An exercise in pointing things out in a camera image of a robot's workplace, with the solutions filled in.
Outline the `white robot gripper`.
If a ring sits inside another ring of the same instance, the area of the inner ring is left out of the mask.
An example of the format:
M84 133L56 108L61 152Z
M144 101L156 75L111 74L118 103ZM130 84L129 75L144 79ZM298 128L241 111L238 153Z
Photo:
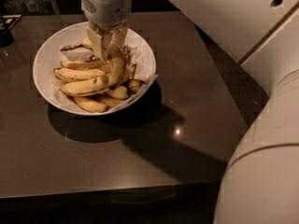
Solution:
M89 21L88 37L95 55L101 60L107 60L110 42L119 49L125 46L128 32L125 22L131 7L132 0L81 0L82 12Z

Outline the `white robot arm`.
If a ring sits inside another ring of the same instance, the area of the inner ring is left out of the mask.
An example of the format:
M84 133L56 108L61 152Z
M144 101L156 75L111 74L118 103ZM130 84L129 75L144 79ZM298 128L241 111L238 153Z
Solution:
M212 222L179 217L179 224L299 224L298 4L133 0L134 10L175 7L230 58L224 82L249 119L223 174Z

